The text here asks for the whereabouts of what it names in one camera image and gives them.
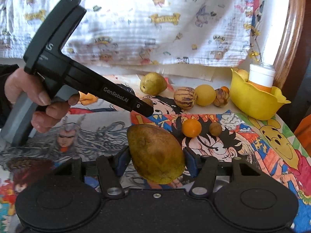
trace yellow banner print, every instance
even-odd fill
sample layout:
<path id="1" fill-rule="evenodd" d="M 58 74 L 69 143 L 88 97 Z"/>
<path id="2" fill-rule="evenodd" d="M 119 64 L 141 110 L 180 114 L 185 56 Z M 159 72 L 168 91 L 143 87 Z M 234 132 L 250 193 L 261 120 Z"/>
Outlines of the yellow banner print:
<path id="1" fill-rule="evenodd" d="M 30 14 L 26 13 L 24 15 L 24 18 L 26 21 L 30 21 L 33 19 L 40 19 L 41 21 L 44 21 L 45 14 L 46 14 L 46 10 L 39 10 L 39 12 L 36 12 L 36 13 L 30 13 Z"/>
<path id="2" fill-rule="evenodd" d="M 154 24 L 158 23 L 172 23 L 173 25 L 178 24 L 178 20 L 180 18 L 180 14 L 178 13 L 173 13 L 172 16 L 170 15 L 165 15 L 165 16 L 160 16 L 158 14 L 153 14 L 149 17 L 151 19 L 151 22 Z"/>

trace gray handle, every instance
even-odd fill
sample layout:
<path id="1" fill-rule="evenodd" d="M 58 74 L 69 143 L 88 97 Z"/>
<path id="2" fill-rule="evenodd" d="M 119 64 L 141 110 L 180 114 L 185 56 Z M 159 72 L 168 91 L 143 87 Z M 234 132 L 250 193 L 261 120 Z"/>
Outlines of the gray handle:
<path id="1" fill-rule="evenodd" d="M 65 102 L 72 95 L 78 94 L 76 89 L 67 85 L 61 87 L 52 102 Z M 31 125 L 32 115 L 38 104 L 32 102 L 25 92 L 18 97 L 10 115 L 1 129 L 0 136 L 12 146 L 24 145 L 29 137 L 35 135 L 36 130 Z"/>

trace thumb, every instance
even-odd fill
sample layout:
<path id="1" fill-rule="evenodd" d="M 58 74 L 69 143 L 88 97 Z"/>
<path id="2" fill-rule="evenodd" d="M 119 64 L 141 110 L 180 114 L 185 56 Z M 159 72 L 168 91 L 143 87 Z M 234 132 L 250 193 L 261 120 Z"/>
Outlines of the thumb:
<path id="1" fill-rule="evenodd" d="M 51 104 L 51 99 L 39 77 L 27 74 L 22 68 L 19 68 L 7 78 L 4 84 L 4 93 L 7 99 L 14 104 L 21 92 L 25 92 L 30 100 L 40 106 Z"/>

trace metal screw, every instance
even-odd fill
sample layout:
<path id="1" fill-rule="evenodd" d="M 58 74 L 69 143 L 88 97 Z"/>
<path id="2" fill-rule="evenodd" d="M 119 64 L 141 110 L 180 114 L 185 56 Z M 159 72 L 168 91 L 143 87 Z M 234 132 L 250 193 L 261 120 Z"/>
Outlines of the metal screw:
<path id="1" fill-rule="evenodd" d="M 194 189 L 192 189 L 192 193 L 196 195 L 203 195 L 207 193 L 207 189 L 204 187 L 195 187 Z"/>
<path id="2" fill-rule="evenodd" d="M 156 194 L 153 194 L 153 197 L 154 198 L 160 198 L 162 195 L 161 194 L 158 194 L 158 193 L 156 193 Z"/>
<path id="3" fill-rule="evenodd" d="M 121 193 L 122 193 L 122 189 L 119 187 L 111 187 L 111 188 L 107 189 L 107 194 L 109 194 L 109 195 L 115 196 L 115 195 L 119 195 Z"/>

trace large brown-green fruit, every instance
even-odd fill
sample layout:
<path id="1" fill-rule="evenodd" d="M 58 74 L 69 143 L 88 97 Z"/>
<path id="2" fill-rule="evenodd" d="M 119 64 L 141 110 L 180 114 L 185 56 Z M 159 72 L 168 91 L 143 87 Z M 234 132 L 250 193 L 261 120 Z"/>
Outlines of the large brown-green fruit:
<path id="1" fill-rule="evenodd" d="M 185 170 L 183 150 L 165 129 L 137 124 L 128 128 L 127 138 L 133 165 L 146 180 L 168 184 Z"/>

